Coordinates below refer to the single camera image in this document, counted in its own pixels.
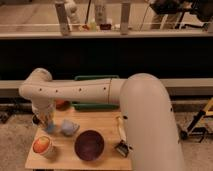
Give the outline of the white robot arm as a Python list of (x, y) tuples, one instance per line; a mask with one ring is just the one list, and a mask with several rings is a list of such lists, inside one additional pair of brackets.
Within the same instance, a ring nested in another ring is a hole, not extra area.
[(44, 68), (31, 72), (19, 87), (21, 97), (42, 117), (50, 115), (54, 101), (120, 106), (133, 171), (185, 171), (178, 128), (169, 94), (153, 75), (138, 73), (127, 79), (53, 81)]

